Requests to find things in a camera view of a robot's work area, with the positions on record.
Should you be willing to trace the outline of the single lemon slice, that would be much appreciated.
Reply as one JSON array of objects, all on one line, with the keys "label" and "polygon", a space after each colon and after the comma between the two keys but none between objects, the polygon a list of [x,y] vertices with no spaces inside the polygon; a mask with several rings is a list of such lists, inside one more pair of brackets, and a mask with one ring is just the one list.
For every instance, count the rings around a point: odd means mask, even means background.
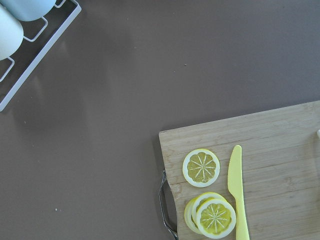
[{"label": "single lemon slice", "polygon": [[220,174],[220,161],[208,149],[194,149],[183,160],[182,174],[192,186],[197,188],[208,187],[217,180]]}]

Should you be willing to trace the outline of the yellow plastic knife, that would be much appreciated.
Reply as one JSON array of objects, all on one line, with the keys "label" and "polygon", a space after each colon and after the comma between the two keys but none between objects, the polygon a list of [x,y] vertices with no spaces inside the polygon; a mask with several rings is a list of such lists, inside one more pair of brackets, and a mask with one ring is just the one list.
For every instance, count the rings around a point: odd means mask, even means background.
[{"label": "yellow plastic knife", "polygon": [[242,147],[235,145],[228,164],[227,187],[235,200],[236,207],[236,240],[249,240],[249,228],[246,217],[243,176],[242,176]]}]

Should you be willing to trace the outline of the top stacked lemon slice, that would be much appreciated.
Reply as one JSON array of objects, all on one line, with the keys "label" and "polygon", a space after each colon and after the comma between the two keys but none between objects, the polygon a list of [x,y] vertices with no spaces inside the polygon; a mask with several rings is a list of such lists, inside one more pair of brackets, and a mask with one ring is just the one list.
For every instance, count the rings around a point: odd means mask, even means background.
[{"label": "top stacked lemon slice", "polygon": [[209,199],[198,208],[196,225],[204,236],[221,239],[234,230],[236,212],[227,201],[217,198]]}]

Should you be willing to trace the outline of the wooden cutting board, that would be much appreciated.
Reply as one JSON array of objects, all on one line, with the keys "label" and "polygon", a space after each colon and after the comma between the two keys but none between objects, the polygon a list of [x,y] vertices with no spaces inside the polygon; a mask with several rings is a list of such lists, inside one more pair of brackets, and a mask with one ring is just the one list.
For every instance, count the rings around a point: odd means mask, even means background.
[{"label": "wooden cutting board", "polygon": [[[184,220],[189,200],[216,192],[234,205],[228,165],[235,145],[242,148],[245,212],[252,240],[317,240],[320,237],[320,103],[313,101],[159,133],[165,172],[181,240],[202,240]],[[185,156],[208,149],[220,162],[210,186],[190,185]]]}]

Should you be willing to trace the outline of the light blue cup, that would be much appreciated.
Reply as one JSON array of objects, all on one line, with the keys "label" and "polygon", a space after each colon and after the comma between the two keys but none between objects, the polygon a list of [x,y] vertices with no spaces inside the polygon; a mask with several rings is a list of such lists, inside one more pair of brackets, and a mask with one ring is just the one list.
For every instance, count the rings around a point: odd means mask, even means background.
[{"label": "light blue cup", "polygon": [[44,17],[55,5],[55,0],[0,0],[0,3],[18,20],[35,21]]}]

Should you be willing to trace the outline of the pale white cup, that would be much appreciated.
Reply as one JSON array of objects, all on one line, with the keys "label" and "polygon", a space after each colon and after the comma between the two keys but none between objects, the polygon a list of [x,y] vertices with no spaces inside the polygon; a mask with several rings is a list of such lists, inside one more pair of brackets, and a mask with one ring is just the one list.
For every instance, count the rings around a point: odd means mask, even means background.
[{"label": "pale white cup", "polygon": [[24,30],[21,23],[0,6],[0,60],[10,57],[22,44]]}]

